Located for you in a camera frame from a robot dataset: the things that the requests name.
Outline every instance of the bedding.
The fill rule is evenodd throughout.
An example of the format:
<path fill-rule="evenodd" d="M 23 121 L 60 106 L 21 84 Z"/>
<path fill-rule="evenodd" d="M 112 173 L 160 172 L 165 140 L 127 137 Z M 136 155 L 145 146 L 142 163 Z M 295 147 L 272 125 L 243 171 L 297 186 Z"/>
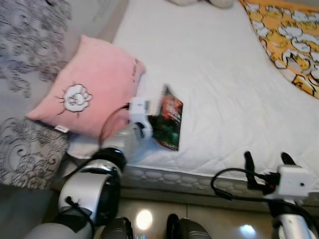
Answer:
<path fill-rule="evenodd" d="M 113 38 L 127 0 L 0 1 L 0 183 L 49 188 L 68 135 L 25 115 L 74 55 L 80 34 Z"/>
<path fill-rule="evenodd" d="M 104 40 L 81 37 L 76 55 L 59 73 L 48 95 L 27 117 L 56 128 L 102 138 L 123 128 L 145 67 Z"/>
<path fill-rule="evenodd" d="M 124 186 L 206 194 L 218 171 L 244 167 L 246 150 L 258 173 L 276 171 L 284 151 L 311 172 L 318 202 L 319 101 L 271 64 L 240 2 L 220 10 L 131 0 L 113 43 L 147 66 L 138 95 L 151 101 L 151 114 L 165 84 L 184 103 L 179 151 L 149 141 L 128 162 Z M 223 180 L 247 193 L 245 175 Z"/>
<path fill-rule="evenodd" d="M 319 9 L 273 0 L 240 2 L 280 72 L 319 98 Z"/>

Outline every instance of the pillow tag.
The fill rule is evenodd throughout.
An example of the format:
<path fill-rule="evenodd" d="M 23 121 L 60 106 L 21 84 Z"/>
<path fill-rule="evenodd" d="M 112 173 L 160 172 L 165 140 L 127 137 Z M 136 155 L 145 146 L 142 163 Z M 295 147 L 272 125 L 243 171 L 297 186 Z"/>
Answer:
<path fill-rule="evenodd" d="M 61 131 L 61 132 L 63 132 L 63 133 L 67 133 L 67 132 L 69 131 L 68 128 L 63 127 L 63 126 L 61 126 L 61 125 L 57 125 L 57 126 L 55 127 L 55 129 L 58 130 L 58 131 Z"/>

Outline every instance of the bed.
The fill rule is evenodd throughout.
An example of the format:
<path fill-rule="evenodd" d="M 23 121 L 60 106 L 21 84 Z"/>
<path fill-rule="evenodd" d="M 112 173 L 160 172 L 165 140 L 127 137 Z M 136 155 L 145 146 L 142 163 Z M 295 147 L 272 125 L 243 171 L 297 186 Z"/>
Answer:
<path fill-rule="evenodd" d="M 138 95 L 151 113 L 164 84 L 184 103 L 179 151 L 149 141 L 129 161 L 124 187 L 212 195 L 211 177 L 243 168 L 246 150 L 257 172 L 275 171 L 284 151 L 311 172 L 306 204 L 319 205 L 319 101 L 269 61 L 239 2 L 221 10 L 130 0 L 113 43 L 146 65 Z M 243 174 L 222 179 L 224 189 L 255 195 Z"/>

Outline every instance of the tiled floor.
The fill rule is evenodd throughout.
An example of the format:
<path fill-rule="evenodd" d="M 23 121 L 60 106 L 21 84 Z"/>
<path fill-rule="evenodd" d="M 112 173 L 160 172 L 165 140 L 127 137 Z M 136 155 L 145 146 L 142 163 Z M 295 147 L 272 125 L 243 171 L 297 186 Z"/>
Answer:
<path fill-rule="evenodd" d="M 142 211 L 142 214 L 145 214 L 144 221 L 138 217 Z M 167 217 L 171 213 L 177 214 L 180 218 L 188 217 L 200 223 L 213 239 L 271 238 L 271 217 L 262 213 L 123 199 L 118 215 L 127 217 L 131 221 L 135 239 L 163 239 Z"/>

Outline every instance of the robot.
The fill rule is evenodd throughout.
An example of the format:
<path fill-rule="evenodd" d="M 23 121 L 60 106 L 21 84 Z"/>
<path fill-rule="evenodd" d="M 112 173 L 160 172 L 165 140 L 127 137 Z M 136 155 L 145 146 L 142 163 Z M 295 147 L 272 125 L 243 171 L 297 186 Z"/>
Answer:
<path fill-rule="evenodd" d="M 59 214 L 51 223 L 35 227 L 24 239 L 91 239 L 95 227 L 105 226 L 100 239 L 133 239 L 131 223 L 126 218 L 115 218 L 120 199 L 120 180 L 124 167 L 135 149 L 153 134 L 147 116 L 148 104 L 144 98 L 133 98 L 129 104 L 130 123 L 115 133 L 90 160 L 79 166 L 64 184 L 58 202 Z M 227 200 L 239 197 L 215 187 L 216 178 L 227 171 L 245 172 L 248 189 L 262 190 L 274 217 L 273 238 L 315 239 L 309 229 L 309 218 L 295 201 L 309 193 L 311 175 L 282 155 L 285 165 L 277 173 L 260 175 L 254 172 L 250 153 L 245 153 L 246 169 L 224 169 L 211 182 L 217 196 Z M 262 178 L 259 184 L 255 176 Z M 211 239 L 207 231 L 189 219 L 170 215 L 166 229 L 167 239 Z"/>

